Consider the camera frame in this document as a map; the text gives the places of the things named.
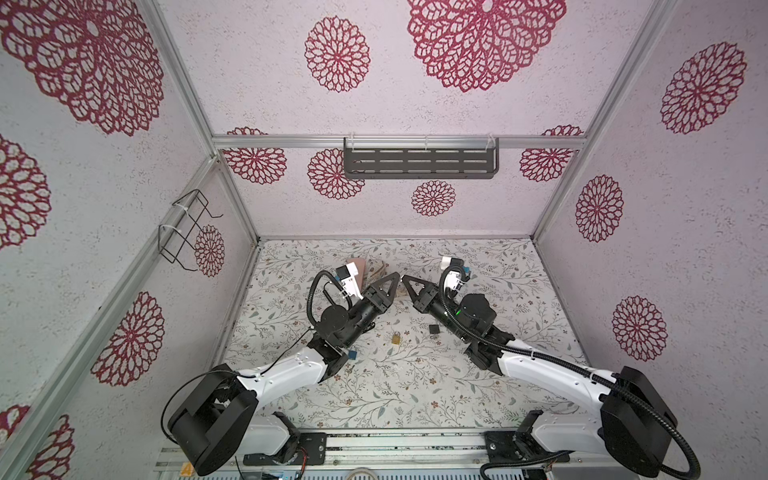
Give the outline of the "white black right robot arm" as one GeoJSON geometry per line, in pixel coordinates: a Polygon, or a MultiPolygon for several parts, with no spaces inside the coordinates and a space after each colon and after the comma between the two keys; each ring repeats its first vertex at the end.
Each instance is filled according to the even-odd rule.
{"type": "Polygon", "coordinates": [[[642,372],[580,366],[500,330],[484,295],[457,298],[468,278],[466,272],[450,271],[438,284],[409,275],[402,282],[418,312],[431,315],[466,343],[464,353],[476,367],[535,384],[584,411],[571,417],[531,410],[516,430],[487,433],[489,461],[483,473],[592,453],[607,455],[642,477],[700,476],[700,463],[678,431],[674,414],[642,372]]]}

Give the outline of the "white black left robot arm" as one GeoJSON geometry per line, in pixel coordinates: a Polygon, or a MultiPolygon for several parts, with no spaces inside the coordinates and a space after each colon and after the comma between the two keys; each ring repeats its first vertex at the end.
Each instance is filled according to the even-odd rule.
{"type": "Polygon", "coordinates": [[[300,452],[301,434],[281,412],[261,410],[296,390],[334,377],[349,359],[349,350],[370,331],[394,302],[399,273],[384,276],[360,294],[346,293],[343,305],[331,303],[316,317],[313,301],[327,281],[338,290],[355,285],[347,269],[319,271],[310,285],[306,314],[312,337],[294,344],[272,363],[235,370],[222,363],[190,379],[193,390],[173,414],[162,413],[164,434],[184,453],[199,476],[214,473],[232,458],[265,455],[287,463],[300,452]]]}

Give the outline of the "patterned cream pouch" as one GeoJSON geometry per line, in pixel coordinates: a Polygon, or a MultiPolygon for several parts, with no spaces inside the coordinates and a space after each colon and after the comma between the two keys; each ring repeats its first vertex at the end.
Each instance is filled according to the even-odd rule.
{"type": "Polygon", "coordinates": [[[388,274],[389,264],[380,259],[371,259],[366,262],[364,286],[380,280],[388,274]]]}

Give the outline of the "pink rectangular case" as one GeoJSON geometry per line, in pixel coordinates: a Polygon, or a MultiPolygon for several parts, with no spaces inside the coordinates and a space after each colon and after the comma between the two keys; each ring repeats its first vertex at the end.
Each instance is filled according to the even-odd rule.
{"type": "Polygon", "coordinates": [[[362,293],[364,290],[364,282],[366,278],[366,260],[361,257],[355,257],[349,259],[348,263],[354,265],[353,278],[355,280],[357,291],[362,293]]]}

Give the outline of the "dark grey wall shelf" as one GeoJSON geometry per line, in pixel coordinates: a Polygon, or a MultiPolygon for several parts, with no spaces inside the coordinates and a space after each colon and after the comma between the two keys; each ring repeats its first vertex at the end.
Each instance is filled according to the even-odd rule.
{"type": "Polygon", "coordinates": [[[489,180],[500,169],[494,139],[483,147],[370,147],[345,138],[342,165],[354,180],[489,180]]]}

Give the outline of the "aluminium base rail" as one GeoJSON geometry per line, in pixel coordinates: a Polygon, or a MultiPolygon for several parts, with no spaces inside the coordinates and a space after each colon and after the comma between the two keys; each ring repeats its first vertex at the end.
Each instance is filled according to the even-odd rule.
{"type": "MultiPolygon", "coordinates": [[[[482,464],[488,463],[491,451],[486,446],[486,433],[506,432],[511,428],[417,428],[417,429],[308,429],[306,433],[325,432],[326,443],[322,449],[322,464],[308,465],[304,478],[326,472],[348,472],[357,468],[375,471],[380,478],[394,470],[469,470],[477,473],[482,464]]],[[[238,479],[238,473],[255,475],[267,471],[275,475],[289,475],[299,472],[296,465],[244,465],[243,456],[226,461],[225,465],[209,476],[192,474],[191,466],[180,448],[161,447],[154,464],[151,464],[147,479],[238,479]]],[[[554,467],[597,467],[616,466],[607,455],[574,453],[567,462],[557,462],[554,467]]]]}

